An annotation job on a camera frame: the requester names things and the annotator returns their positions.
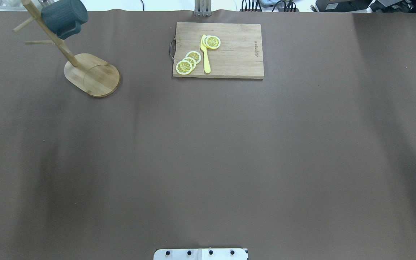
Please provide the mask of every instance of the wooden peg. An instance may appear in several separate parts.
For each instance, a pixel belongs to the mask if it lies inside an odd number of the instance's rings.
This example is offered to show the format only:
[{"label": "wooden peg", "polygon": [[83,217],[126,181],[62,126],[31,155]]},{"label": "wooden peg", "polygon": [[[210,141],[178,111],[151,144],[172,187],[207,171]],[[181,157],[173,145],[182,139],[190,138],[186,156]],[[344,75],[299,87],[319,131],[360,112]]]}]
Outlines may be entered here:
[{"label": "wooden peg", "polygon": [[27,26],[29,23],[33,22],[36,18],[35,17],[30,17],[27,20],[25,20],[23,23],[21,23],[19,26],[17,26],[16,28],[13,28],[13,32],[17,33],[18,31],[20,31],[22,28],[24,28],[25,26]]},{"label": "wooden peg", "polygon": [[26,41],[25,44],[54,44],[51,40],[46,41]]}]

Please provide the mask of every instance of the black cable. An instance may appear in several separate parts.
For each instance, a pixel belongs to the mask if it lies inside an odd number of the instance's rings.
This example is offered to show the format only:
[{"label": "black cable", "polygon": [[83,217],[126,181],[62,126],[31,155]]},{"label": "black cable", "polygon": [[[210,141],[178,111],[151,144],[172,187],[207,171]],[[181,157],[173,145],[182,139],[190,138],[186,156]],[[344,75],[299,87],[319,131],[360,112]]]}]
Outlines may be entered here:
[{"label": "black cable", "polygon": [[290,1],[280,0],[280,1],[278,1],[274,5],[274,8],[272,8],[272,12],[276,9],[276,7],[279,3],[283,3],[283,11],[284,12],[296,12],[296,3],[294,3],[293,0],[290,0]]},{"label": "black cable", "polygon": [[287,6],[287,2],[286,2],[286,1],[284,1],[284,0],[280,0],[280,1],[278,1],[278,2],[274,5],[274,8],[272,8],[272,11],[271,11],[271,12],[273,12],[273,11],[276,9],[276,7],[277,7],[277,5],[278,5],[279,3],[283,3],[283,9],[285,9],[285,7]]},{"label": "black cable", "polygon": [[255,7],[255,12],[257,12],[258,11],[258,7],[259,7],[259,11],[263,11],[262,9],[261,9],[261,5],[259,4],[259,0],[256,0],[256,7]]}]

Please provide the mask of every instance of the lemon slice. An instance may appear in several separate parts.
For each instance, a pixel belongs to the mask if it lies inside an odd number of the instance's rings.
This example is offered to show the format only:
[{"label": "lemon slice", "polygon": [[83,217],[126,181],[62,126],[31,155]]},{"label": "lemon slice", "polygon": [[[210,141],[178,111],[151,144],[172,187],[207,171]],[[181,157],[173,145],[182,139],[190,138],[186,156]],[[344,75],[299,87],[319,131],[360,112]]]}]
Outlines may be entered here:
[{"label": "lemon slice", "polygon": [[205,46],[205,47],[207,47],[207,44],[205,43],[206,38],[207,38],[207,37],[205,36],[205,38],[203,38],[203,39],[201,40],[201,42],[202,42],[203,46]]},{"label": "lemon slice", "polygon": [[204,45],[210,49],[218,49],[221,46],[221,39],[214,35],[206,35]]},{"label": "lemon slice", "polygon": [[195,59],[197,64],[202,60],[202,55],[198,51],[189,51],[185,56]]},{"label": "lemon slice", "polygon": [[197,61],[195,61],[195,59],[192,57],[185,57],[182,60],[189,61],[192,64],[192,70],[195,69],[195,66],[197,66]]},{"label": "lemon slice", "polygon": [[181,75],[187,75],[190,72],[192,72],[192,69],[194,66],[192,66],[192,63],[188,60],[182,60],[176,64],[176,71]]}]

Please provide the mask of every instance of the metal plate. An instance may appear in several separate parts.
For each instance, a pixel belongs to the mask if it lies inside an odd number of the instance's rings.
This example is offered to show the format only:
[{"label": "metal plate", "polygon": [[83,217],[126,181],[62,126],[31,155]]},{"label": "metal plate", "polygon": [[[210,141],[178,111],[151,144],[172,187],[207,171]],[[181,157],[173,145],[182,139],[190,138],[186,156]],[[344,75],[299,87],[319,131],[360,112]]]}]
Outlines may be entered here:
[{"label": "metal plate", "polygon": [[246,248],[197,248],[157,250],[153,260],[248,260]]}]

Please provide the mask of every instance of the wooden pole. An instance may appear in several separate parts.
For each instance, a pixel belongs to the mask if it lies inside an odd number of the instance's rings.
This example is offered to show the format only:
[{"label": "wooden pole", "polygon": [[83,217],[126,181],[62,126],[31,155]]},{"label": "wooden pole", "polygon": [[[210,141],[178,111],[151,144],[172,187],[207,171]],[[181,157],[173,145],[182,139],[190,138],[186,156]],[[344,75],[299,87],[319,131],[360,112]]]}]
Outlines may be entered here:
[{"label": "wooden pole", "polygon": [[[44,30],[44,32],[51,38],[53,43],[59,48],[59,50],[64,54],[64,56],[70,61],[70,63],[77,67],[79,65],[78,60],[75,58],[73,53],[68,49],[68,47],[65,45],[65,42],[60,39],[56,34],[51,32],[49,30],[48,26],[44,23],[43,19],[41,18],[41,12],[36,8],[35,4],[31,0],[22,0],[22,4],[27,9],[28,13],[31,14],[32,17],[35,18],[36,22],[38,22],[39,26]],[[23,22],[21,25],[17,26],[16,28],[22,26],[23,24],[28,24],[30,22]]]}]

